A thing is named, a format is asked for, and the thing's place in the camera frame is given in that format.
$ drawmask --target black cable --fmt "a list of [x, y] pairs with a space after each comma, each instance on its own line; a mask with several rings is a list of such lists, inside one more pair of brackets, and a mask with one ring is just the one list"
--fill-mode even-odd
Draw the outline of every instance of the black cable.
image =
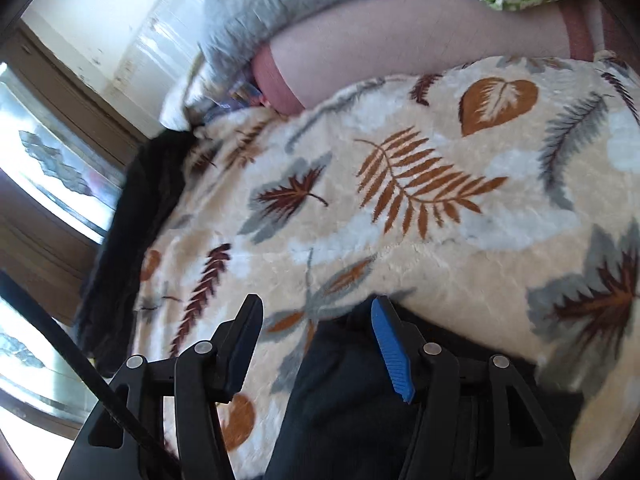
[[180, 479], [179, 462], [160, 446], [140, 424], [91, 363], [82, 355], [66, 332], [4, 270], [0, 270], [0, 296], [49, 341], [51, 346], [98, 398], [111, 418], [129, 433], [140, 444], [140, 447], [151, 453], [165, 471], [173, 478]]

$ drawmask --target maroon leaf print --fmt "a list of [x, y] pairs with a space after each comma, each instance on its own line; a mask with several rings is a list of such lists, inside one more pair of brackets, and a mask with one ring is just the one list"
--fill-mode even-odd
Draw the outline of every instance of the maroon leaf print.
[[622, 336], [631, 318], [633, 302], [638, 298], [638, 261], [638, 250], [622, 253], [622, 262], [618, 264], [618, 280], [604, 261], [598, 267], [598, 275], [606, 290], [589, 287], [589, 294], [578, 291], [577, 300], [563, 296], [561, 303], [554, 305], [554, 316], [561, 321], [590, 320], [578, 338], [584, 346], [600, 335], [606, 339], [607, 345], [614, 345], [618, 355]]
[[302, 180], [299, 180], [297, 175], [290, 176], [288, 186], [279, 186], [260, 193], [256, 200], [267, 204], [262, 216], [266, 217], [273, 213], [277, 221], [288, 220], [304, 203], [307, 196], [312, 196], [324, 206], [328, 206], [329, 204], [324, 198], [311, 193], [311, 189], [322, 170], [324, 170], [324, 166], [313, 168], [306, 173]]
[[426, 74], [423, 75], [416, 82], [415, 86], [412, 88], [409, 93], [409, 97], [422, 106], [429, 106], [429, 102], [427, 101], [427, 94], [429, 92], [429, 88], [433, 85], [438, 79], [441, 79], [442, 76], [440, 74]]
[[640, 117], [638, 116], [638, 109], [636, 108], [634, 99], [631, 97], [631, 94], [626, 89], [626, 87], [620, 82], [620, 79], [618, 79], [613, 74], [610, 74], [609, 72], [603, 72], [602, 74], [600, 74], [600, 76], [607, 83], [613, 86], [616, 92], [618, 92], [618, 95], [620, 95], [622, 100], [625, 102], [626, 107], [629, 108], [629, 111], [631, 112], [634, 119], [636, 120], [636, 124], [640, 126]]
[[226, 271], [226, 264], [231, 259], [227, 251], [231, 244], [222, 244], [207, 254], [207, 263], [202, 272], [202, 278], [193, 289], [193, 295], [189, 300], [180, 328], [174, 340], [171, 342], [171, 357], [176, 357], [180, 351], [180, 345], [191, 331], [196, 320], [202, 315], [207, 306], [207, 300], [216, 295], [216, 287], [220, 284], [220, 274]]

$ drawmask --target brown leaf print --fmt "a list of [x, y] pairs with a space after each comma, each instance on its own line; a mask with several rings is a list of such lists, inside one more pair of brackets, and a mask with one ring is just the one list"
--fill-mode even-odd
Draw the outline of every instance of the brown leaf print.
[[193, 166], [191, 167], [191, 174], [194, 176], [203, 176], [204, 173], [209, 168], [209, 166], [215, 167], [216, 165], [213, 163], [213, 159], [216, 158], [216, 155], [218, 154], [219, 150], [220, 150], [219, 143], [216, 143], [212, 146], [209, 146], [201, 150], [197, 155], [196, 161], [193, 163]]
[[306, 322], [305, 354], [309, 350], [311, 342], [314, 340], [314, 336], [316, 335], [316, 328], [318, 328], [318, 326], [310, 319]]
[[[372, 222], [384, 216], [386, 211], [384, 232], [388, 233], [404, 210], [402, 235], [407, 234], [415, 220], [418, 233], [425, 240], [430, 214], [439, 227], [444, 225], [443, 214], [455, 223], [460, 223], [458, 206], [481, 214], [480, 207], [471, 198], [500, 187], [507, 177], [491, 180], [485, 180], [483, 176], [472, 178], [464, 171], [457, 171], [453, 164], [438, 166], [442, 158], [431, 156], [434, 150], [422, 149], [421, 146], [429, 139], [417, 138], [419, 135], [420, 132], [408, 128], [387, 137], [380, 144], [369, 139], [355, 140], [373, 147], [358, 173], [362, 177], [358, 192], [366, 190], [360, 207], [366, 206], [378, 196]], [[398, 152], [402, 153], [404, 160], [410, 159], [407, 166], [414, 166], [402, 166], [401, 170], [397, 170], [394, 154]]]
[[338, 274], [331, 283], [327, 284], [323, 295], [328, 296], [329, 294], [334, 294], [335, 292], [344, 290], [351, 284], [357, 282], [362, 276], [364, 276], [364, 273], [367, 271], [367, 267], [371, 262], [373, 262], [373, 260], [375, 260], [374, 257], [365, 258], [357, 265], [347, 268], [347, 270]]
[[162, 254], [160, 254], [155, 249], [151, 249], [145, 258], [145, 264], [140, 270], [140, 281], [146, 282], [150, 280], [151, 277], [156, 272], [156, 269], [160, 266], [160, 262], [162, 261]]
[[561, 321], [589, 319], [578, 338], [584, 346], [599, 335], [606, 338], [607, 345], [614, 345], [618, 355], [633, 302], [638, 298], [639, 260], [638, 250], [623, 252], [622, 262], [618, 264], [618, 280], [604, 261], [598, 267], [598, 275], [606, 291], [589, 287], [589, 294], [577, 291], [577, 300], [563, 296], [561, 304], [554, 304], [554, 315]]
[[193, 289], [193, 294], [189, 300], [180, 328], [174, 340], [171, 342], [171, 357], [176, 357], [180, 351], [180, 345], [191, 331], [196, 320], [201, 316], [202, 311], [207, 306], [209, 298], [216, 295], [216, 287], [220, 284], [220, 274], [226, 271], [226, 264], [231, 259], [228, 251], [231, 244], [222, 244], [207, 254], [207, 263], [202, 271], [202, 278], [198, 285]]
[[441, 78], [442, 76], [440, 74], [423, 75], [420, 79], [418, 79], [415, 86], [412, 88], [411, 92], [409, 93], [409, 98], [417, 102], [419, 105], [429, 106], [429, 102], [427, 101], [429, 88], [438, 79]]
[[571, 65], [557, 57], [525, 57], [521, 56], [502, 56], [496, 66], [504, 68], [513, 64], [520, 64], [522, 59], [525, 60], [525, 68], [531, 74], [543, 73], [547, 68], [554, 70], [572, 70]]
[[302, 311], [294, 312], [293, 314], [289, 314], [287, 317], [284, 317], [279, 322], [274, 323], [273, 326], [267, 329], [267, 332], [280, 332], [282, 330], [286, 330], [287, 328], [291, 328], [296, 323], [298, 323], [303, 317], [305, 313]]
[[227, 452], [240, 447], [251, 435], [255, 425], [255, 408], [245, 394], [235, 394], [228, 405], [228, 420], [220, 424]]
[[226, 156], [225, 171], [229, 170], [235, 162], [245, 168], [247, 164], [253, 164], [256, 157], [264, 153], [264, 149], [258, 146], [256, 140], [268, 123], [269, 121], [260, 122], [248, 132], [236, 130], [239, 136], [238, 145]]
[[473, 83], [460, 99], [462, 135], [504, 124], [533, 108], [538, 87], [531, 81], [487, 77]]
[[257, 201], [268, 204], [262, 214], [263, 217], [274, 213], [276, 220], [283, 218], [285, 220], [289, 219], [308, 196], [312, 196], [327, 207], [329, 204], [324, 198], [311, 193], [311, 189], [316, 183], [316, 180], [318, 180], [322, 170], [324, 170], [324, 166], [313, 168], [302, 177], [302, 180], [299, 180], [297, 175], [290, 176], [288, 186], [279, 186], [276, 189], [270, 189], [260, 193]]
[[616, 92], [618, 92], [618, 95], [620, 95], [622, 100], [625, 102], [626, 107], [629, 108], [629, 111], [636, 120], [636, 124], [640, 126], [640, 117], [638, 117], [638, 110], [636, 109], [634, 99], [631, 97], [631, 94], [628, 92], [626, 87], [620, 82], [620, 79], [608, 72], [603, 72], [602, 74], [600, 74], [600, 76], [607, 83], [613, 86]]

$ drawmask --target orange leaf print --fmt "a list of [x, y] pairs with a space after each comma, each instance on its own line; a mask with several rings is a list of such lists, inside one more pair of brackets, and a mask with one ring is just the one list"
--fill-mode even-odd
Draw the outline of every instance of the orange leaf print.
[[351, 283], [357, 282], [367, 270], [369, 264], [374, 260], [373, 257], [362, 260], [359, 264], [345, 270], [340, 273], [335, 279], [327, 285], [324, 291], [324, 296], [333, 294], [340, 290], [343, 290], [351, 285]]
[[393, 194], [394, 194], [394, 183], [393, 181], [391, 181], [386, 185], [385, 190], [380, 194], [380, 198], [378, 199], [376, 208], [373, 210], [373, 222], [375, 222], [380, 216], [380, 213], [382, 213], [385, 210], [385, 207], [389, 203], [389, 200], [391, 200], [391, 197], [393, 196]]
[[460, 204], [462, 207], [466, 207], [469, 211], [473, 211], [474, 213], [482, 213], [482, 210], [477, 204], [471, 202], [471, 200], [467, 200], [466, 198], [457, 198], [456, 203]]
[[293, 314], [289, 314], [287, 317], [284, 317], [279, 322], [275, 323], [273, 326], [267, 329], [267, 332], [280, 332], [281, 330], [286, 330], [287, 328], [291, 328], [296, 323], [298, 323], [303, 317], [305, 313], [302, 311], [294, 312]]
[[215, 143], [209, 145], [209, 143], [206, 143], [204, 147], [198, 145], [196, 150], [201, 151], [198, 153], [198, 156], [191, 167], [191, 174], [201, 177], [209, 169], [209, 166], [216, 167], [213, 160], [216, 158], [216, 155], [220, 150], [220, 144]]
[[389, 216], [386, 218], [385, 223], [385, 233], [389, 232], [389, 229], [393, 226], [396, 221], [396, 217], [400, 211], [400, 206], [402, 204], [402, 194], [396, 195], [394, 201], [391, 203], [391, 209], [389, 210]]
[[309, 350], [311, 342], [314, 340], [314, 336], [316, 335], [316, 328], [318, 328], [318, 326], [309, 319], [306, 323], [305, 354], [306, 351]]
[[225, 171], [229, 170], [236, 160], [239, 161], [240, 166], [244, 168], [249, 162], [254, 163], [256, 157], [264, 152], [263, 148], [257, 146], [256, 140], [268, 123], [269, 121], [260, 122], [248, 132], [236, 130], [239, 138], [236, 147], [226, 156]]
[[237, 449], [251, 435], [255, 425], [255, 408], [244, 394], [235, 394], [228, 405], [228, 421], [220, 424], [227, 452]]
[[533, 108], [538, 87], [531, 81], [487, 77], [473, 83], [460, 99], [462, 135], [504, 124]]
[[[377, 222], [386, 211], [385, 234], [391, 231], [400, 210], [406, 203], [402, 235], [406, 235], [411, 222], [417, 220], [418, 233], [420, 238], [425, 240], [430, 214], [433, 214], [438, 227], [444, 225], [443, 213], [455, 223], [460, 223], [460, 213], [456, 205], [482, 214], [481, 209], [469, 198], [500, 187], [507, 178], [501, 176], [485, 181], [485, 177], [481, 176], [472, 179], [468, 173], [456, 171], [453, 164], [438, 166], [442, 157], [429, 158], [434, 152], [433, 149], [420, 148], [419, 152], [416, 151], [419, 146], [429, 140], [415, 139], [416, 135], [417, 133], [409, 128], [387, 137], [381, 144], [369, 139], [356, 139], [356, 142], [373, 147], [358, 172], [363, 175], [358, 192], [369, 186], [360, 207], [366, 206], [376, 195], [378, 196], [372, 213], [372, 222]], [[393, 153], [390, 153], [391, 147], [395, 150]], [[399, 162], [394, 160], [397, 154], [400, 154], [398, 158], [403, 157]]]
[[429, 216], [427, 214], [427, 208], [425, 208], [424, 204], [420, 206], [420, 214], [418, 215], [418, 231], [420, 231], [420, 238], [423, 240], [427, 236], [427, 225], [429, 221]]
[[404, 220], [402, 221], [402, 235], [404, 236], [411, 225], [411, 218], [414, 216], [414, 206], [409, 202], [406, 206], [406, 212], [404, 213]]
[[458, 214], [458, 210], [451, 202], [445, 202], [442, 205], [444, 212], [447, 214], [449, 218], [451, 218], [456, 224], [460, 223], [460, 215]]
[[145, 265], [142, 267], [142, 270], [140, 270], [140, 281], [146, 282], [147, 280], [150, 280], [154, 275], [154, 272], [156, 272], [156, 269], [160, 266], [161, 261], [162, 254], [155, 249], [151, 249], [146, 254]]

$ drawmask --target window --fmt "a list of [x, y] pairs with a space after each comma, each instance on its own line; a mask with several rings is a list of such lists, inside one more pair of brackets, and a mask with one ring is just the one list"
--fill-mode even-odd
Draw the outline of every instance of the window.
[[19, 402], [76, 430], [97, 402], [45, 337], [2, 298], [0, 388]]
[[0, 168], [91, 240], [109, 228], [124, 177], [0, 66]]

